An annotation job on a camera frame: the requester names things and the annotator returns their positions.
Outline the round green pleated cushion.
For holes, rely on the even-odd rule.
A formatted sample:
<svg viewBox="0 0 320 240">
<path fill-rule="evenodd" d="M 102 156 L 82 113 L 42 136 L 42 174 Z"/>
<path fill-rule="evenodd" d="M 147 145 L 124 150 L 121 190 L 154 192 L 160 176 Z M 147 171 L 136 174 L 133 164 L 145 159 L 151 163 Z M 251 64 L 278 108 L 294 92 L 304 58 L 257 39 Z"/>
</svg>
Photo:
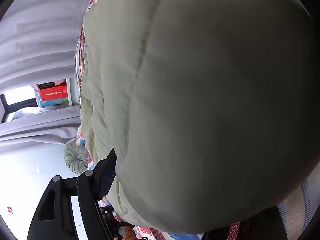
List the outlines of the round green pleated cushion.
<svg viewBox="0 0 320 240">
<path fill-rule="evenodd" d="M 88 168 L 88 153 L 84 144 L 77 146 L 76 141 L 70 142 L 64 149 L 66 166 L 76 174 L 84 173 Z"/>
</svg>

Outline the red box on shelf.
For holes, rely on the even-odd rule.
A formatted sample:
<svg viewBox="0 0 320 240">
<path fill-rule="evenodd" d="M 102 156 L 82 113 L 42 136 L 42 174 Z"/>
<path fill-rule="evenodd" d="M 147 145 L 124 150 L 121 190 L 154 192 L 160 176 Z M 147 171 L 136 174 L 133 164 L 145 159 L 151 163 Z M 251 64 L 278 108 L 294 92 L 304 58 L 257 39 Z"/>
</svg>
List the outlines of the red box on shelf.
<svg viewBox="0 0 320 240">
<path fill-rule="evenodd" d="M 68 98 L 66 80 L 59 81 L 57 85 L 54 82 L 40 84 L 39 89 L 42 101 Z"/>
</svg>

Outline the white shelf unit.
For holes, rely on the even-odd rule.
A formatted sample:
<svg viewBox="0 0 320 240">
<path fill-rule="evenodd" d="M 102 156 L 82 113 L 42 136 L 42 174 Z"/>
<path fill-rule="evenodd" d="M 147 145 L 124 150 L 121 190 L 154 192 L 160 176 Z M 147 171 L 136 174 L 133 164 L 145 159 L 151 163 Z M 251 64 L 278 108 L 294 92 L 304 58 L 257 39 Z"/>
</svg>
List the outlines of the white shelf unit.
<svg viewBox="0 0 320 240">
<path fill-rule="evenodd" d="M 68 105 L 75 106 L 80 104 L 79 87 L 76 78 L 66 79 Z"/>
</svg>

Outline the grey curtain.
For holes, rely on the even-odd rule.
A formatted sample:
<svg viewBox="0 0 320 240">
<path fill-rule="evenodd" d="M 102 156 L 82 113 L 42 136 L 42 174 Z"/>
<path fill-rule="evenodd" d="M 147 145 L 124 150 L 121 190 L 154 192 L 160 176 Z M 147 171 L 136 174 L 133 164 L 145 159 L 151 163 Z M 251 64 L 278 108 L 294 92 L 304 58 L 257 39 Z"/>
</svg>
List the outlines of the grey curtain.
<svg viewBox="0 0 320 240">
<path fill-rule="evenodd" d="M 75 77 L 74 54 L 89 0 L 14 0 L 1 19 L 1 92 Z M 1 124 L 1 146 L 65 144 L 76 136 L 79 107 Z"/>
</svg>

